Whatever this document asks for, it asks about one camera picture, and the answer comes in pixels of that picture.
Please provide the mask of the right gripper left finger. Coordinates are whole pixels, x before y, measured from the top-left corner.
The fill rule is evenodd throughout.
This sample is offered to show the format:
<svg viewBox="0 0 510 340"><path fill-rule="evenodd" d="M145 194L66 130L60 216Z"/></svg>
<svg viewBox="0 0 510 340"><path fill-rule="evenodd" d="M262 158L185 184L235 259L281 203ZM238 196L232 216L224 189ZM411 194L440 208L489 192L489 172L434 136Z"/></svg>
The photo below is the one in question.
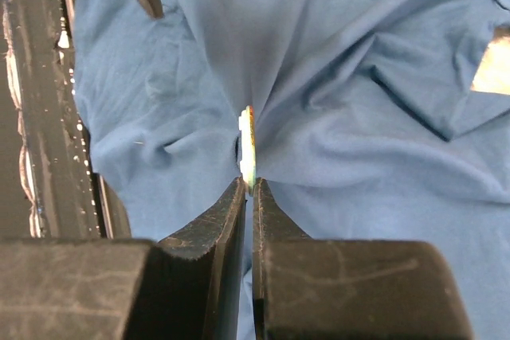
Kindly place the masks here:
<svg viewBox="0 0 510 340"><path fill-rule="evenodd" d="M4 339L234 339L245 186L167 238L1 243Z"/></svg>

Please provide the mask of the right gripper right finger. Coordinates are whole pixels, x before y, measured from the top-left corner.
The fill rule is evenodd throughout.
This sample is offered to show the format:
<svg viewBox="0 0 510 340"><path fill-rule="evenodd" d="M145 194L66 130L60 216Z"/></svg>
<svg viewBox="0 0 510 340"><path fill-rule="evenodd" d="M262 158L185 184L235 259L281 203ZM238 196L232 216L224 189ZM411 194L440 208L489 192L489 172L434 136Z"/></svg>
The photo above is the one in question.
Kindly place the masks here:
<svg viewBox="0 0 510 340"><path fill-rule="evenodd" d="M412 240L315 240L264 179L253 189L259 339L471 339L448 263Z"/></svg>

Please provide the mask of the dark blue t-shirt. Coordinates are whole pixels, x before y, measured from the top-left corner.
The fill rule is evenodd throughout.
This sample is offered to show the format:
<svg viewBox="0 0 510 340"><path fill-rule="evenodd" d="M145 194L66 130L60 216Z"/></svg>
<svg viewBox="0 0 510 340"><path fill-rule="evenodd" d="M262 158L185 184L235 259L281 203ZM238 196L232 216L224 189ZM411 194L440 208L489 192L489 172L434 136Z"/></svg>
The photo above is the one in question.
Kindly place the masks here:
<svg viewBox="0 0 510 340"><path fill-rule="evenodd" d="M307 233L425 240L479 339L509 336L509 97L479 65L509 0L76 0L92 168L160 240L257 173Z"/></svg>

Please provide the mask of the round pale green brooch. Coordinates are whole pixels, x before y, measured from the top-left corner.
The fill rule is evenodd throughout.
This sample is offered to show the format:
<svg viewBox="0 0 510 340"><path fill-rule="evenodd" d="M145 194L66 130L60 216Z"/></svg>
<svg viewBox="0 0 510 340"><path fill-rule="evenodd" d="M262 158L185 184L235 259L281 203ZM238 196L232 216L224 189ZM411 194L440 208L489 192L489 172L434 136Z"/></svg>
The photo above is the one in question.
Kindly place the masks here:
<svg viewBox="0 0 510 340"><path fill-rule="evenodd" d="M246 192L253 195L257 179L256 168L256 145L254 130L253 107L248 105L238 117L238 128L240 131L241 159L239 168L242 179L245 183Z"/></svg>

